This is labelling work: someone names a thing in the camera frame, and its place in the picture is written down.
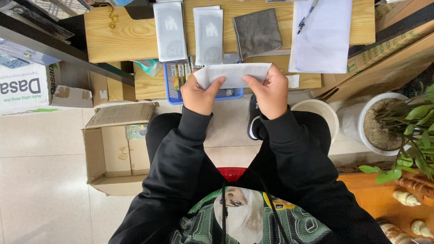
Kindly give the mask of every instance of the red stool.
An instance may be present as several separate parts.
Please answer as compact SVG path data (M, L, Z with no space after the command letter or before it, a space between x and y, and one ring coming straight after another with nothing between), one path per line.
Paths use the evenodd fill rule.
M238 168L238 167L221 167L217 168L217 170L222 174L222 176L228 181L233 182L237 181L246 171L247 168Z

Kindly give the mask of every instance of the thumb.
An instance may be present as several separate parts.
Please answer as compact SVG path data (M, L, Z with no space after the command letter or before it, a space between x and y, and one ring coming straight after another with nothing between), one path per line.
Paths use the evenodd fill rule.
M217 95L218 90L220 89L223 82L226 81L226 77L220 76L219 78L215 79L210 87L206 90L207 93L212 94L213 96Z
M261 85L261 83L259 83L259 81L253 76L245 75L243 76L243 81L249 85L255 94L260 93L263 89L263 85Z

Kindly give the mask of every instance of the hand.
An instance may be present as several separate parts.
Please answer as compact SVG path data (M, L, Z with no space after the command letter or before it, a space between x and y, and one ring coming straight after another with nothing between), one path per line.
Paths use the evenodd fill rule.
M264 84L252 76L243 76L256 95L259 109L269 120L277 119L288 110L288 78L273 63L271 64Z
M181 95L184 101L184 107L187 109L201 114L210 115L213 111L214 100L221 84L226 81L224 76L214 80L207 90L203 90L194 75L188 77L185 84L181 86Z

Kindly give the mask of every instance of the black drawstring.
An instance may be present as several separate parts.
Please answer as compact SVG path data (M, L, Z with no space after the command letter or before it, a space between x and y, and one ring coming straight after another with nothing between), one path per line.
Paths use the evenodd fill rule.
M253 172L253 173L254 173L254 174L259 178L259 180L261 181L261 184L262 184L262 186L264 187L265 193L267 194L268 201L270 202L271 208L272 208L272 210L273 210L274 217L275 217L276 220L277 220L277 225L279 226L280 233L282 233L283 240L285 241L286 244L289 244L288 237L286 236L285 230L283 229L282 223L280 222L279 216L277 215L276 208L274 207L273 201L271 200L271 195L270 195L270 193L268 192L268 189L267 189L267 187L266 187L264 181L262 180L262 177L261 177L258 173L256 173L254 170L252 170L252 169L250 169L250 170L251 170L251 171L252 171L252 172Z
M221 243L226 244L226 199L225 199L225 188L226 188L226 182L223 181L223 186L221 187L221 205L223 206L222 211L222 219L221 219L221 225L223 229L223 234L221 236Z

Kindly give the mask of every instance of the person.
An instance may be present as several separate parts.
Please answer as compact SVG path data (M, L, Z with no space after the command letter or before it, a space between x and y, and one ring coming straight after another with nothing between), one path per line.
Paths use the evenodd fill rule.
M150 172L109 243L390 243L337 181L327 122L290 110L288 79L275 64L263 84L243 77L254 92L247 134L263 143L241 177L227 182L203 145L224 81L203 90L190 76L182 114L150 121Z

